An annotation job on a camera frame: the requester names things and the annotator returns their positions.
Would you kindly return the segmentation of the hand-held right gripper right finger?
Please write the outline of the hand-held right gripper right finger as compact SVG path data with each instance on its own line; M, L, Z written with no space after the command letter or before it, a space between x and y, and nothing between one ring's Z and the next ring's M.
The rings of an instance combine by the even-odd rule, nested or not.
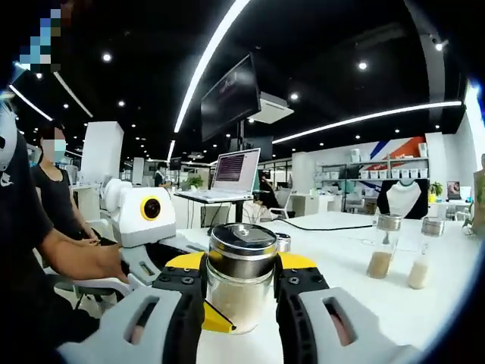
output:
M310 259L275 260L276 321L285 363L417 363L420 351L398 345L379 318L341 287L329 287Z

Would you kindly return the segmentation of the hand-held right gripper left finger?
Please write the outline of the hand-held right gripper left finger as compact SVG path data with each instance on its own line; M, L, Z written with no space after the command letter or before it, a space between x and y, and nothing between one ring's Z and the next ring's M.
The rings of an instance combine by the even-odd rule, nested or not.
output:
M194 363L204 314L206 253L169 261L151 287L138 287L81 343L58 348L66 363Z

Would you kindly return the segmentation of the person's left hand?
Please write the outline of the person's left hand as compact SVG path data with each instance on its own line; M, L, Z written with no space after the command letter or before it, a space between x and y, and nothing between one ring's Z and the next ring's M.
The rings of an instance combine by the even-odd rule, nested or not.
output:
M116 278L128 284L128 277L122 269L120 246L94 246L85 248L85 273L88 279Z

